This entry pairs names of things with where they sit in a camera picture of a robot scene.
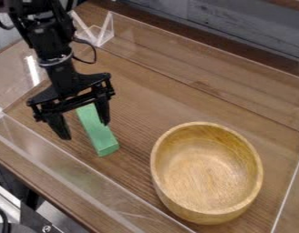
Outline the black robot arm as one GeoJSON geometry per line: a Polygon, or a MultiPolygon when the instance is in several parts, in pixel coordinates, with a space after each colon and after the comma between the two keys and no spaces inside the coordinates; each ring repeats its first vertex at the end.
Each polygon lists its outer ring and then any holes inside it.
{"type": "Polygon", "coordinates": [[[18,31],[51,82],[27,106],[35,120],[45,122],[63,140],[72,138],[63,114],[92,104],[100,121],[108,124],[109,100],[116,94],[108,73],[80,74],[75,69],[71,43],[83,40],[75,36],[71,9],[60,0],[0,0],[0,27],[18,31]]]}

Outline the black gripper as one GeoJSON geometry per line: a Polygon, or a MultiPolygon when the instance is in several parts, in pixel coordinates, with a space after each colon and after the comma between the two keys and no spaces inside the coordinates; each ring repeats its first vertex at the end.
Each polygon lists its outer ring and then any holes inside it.
{"type": "Polygon", "coordinates": [[[51,86],[27,101],[35,120],[47,121],[59,138],[71,140],[71,129],[61,113],[93,103],[107,126],[111,121],[108,101],[116,94],[111,74],[77,73],[71,58],[39,60],[39,65],[47,70],[51,86]]]}

